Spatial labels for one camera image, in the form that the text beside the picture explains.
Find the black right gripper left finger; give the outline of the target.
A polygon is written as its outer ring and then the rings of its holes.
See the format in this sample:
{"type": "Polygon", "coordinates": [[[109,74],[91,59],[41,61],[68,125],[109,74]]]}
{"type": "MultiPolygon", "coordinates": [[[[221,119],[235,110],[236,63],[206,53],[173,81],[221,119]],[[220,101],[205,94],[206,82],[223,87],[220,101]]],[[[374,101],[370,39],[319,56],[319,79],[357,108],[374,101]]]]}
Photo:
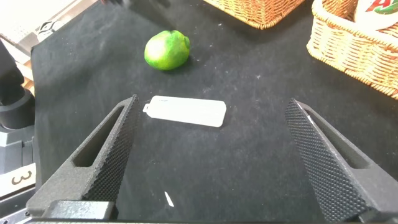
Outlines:
{"type": "Polygon", "coordinates": [[[138,118],[137,95],[118,103],[28,200],[32,218],[116,218],[138,118]]]}

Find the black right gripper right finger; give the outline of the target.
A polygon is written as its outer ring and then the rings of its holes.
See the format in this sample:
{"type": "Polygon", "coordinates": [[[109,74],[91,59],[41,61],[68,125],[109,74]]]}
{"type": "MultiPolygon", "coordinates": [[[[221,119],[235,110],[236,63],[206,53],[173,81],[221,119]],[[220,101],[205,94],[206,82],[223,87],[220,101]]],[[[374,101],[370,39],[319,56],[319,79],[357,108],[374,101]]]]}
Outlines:
{"type": "Polygon", "coordinates": [[[291,99],[285,118],[325,220],[397,221],[392,176],[308,105],[291,99]]]}

